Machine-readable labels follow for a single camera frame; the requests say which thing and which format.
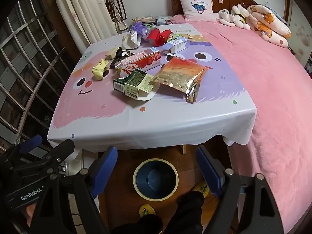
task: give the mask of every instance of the white curtain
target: white curtain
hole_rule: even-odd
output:
[[[105,0],[56,0],[79,51],[117,34]]]

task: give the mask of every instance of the wooden floor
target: wooden floor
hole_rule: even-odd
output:
[[[230,167],[227,147],[221,136],[216,136],[204,144],[212,157],[221,161],[225,168]],[[195,161],[196,146],[188,145],[186,154],[182,154],[181,146],[134,149],[118,151],[118,161],[105,188],[99,196],[100,212],[110,229],[139,220],[138,209],[142,204],[150,204],[156,214],[163,220],[164,227],[176,211],[176,199],[189,192],[195,184],[202,180],[201,172]],[[178,171],[179,185],[176,192],[167,200],[153,202],[140,197],[133,187],[132,177],[136,167],[150,158],[161,158],[170,162]],[[202,225],[210,221],[218,199],[211,193],[205,198],[202,206]]]

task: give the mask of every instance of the snack bag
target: snack bag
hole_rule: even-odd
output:
[[[108,60],[101,59],[99,63],[92,68],[92,73],[96,80],[103,79],[104,72],[109,69],[109,67],[107,67],[108,62]]]
[[[174,57],[157,72],[152,82],[182,91],[186,93],[187,102],[194,103],[199,91],[200,80],[207,69],[195,62]]]

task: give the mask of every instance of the table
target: table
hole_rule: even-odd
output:
[[[224,136],[227,145],[245,145],[255,122],[256,107],[230,65],[190,24],[160,26],[160,31],[187,33],[194,37],[190,47],[176,54],[207,66],[197,102],[161,85],[149,101],[136,101],[113,90],[118,78],[110,69],[96,81],[91,68],[113,47],[119,47],[126,34],[116,35],[88,47],[66,83],[55,109],[47,139],[57,146],[65,139],[75,143],[75,157],[81,149],[105,151],[201,144],[215,135]],[[140,52],[145,43],[133,52]],[[162,54],[162,63],[168,57]],[[155,75],[161,66],[148,71]]]

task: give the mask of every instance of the metal window grille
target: metal window grille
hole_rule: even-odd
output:
[[[51,149],[47,132],[74,65],[43,1],[19,0],[0,28],[0,151],[36,134],[43,143],[32,154]]]

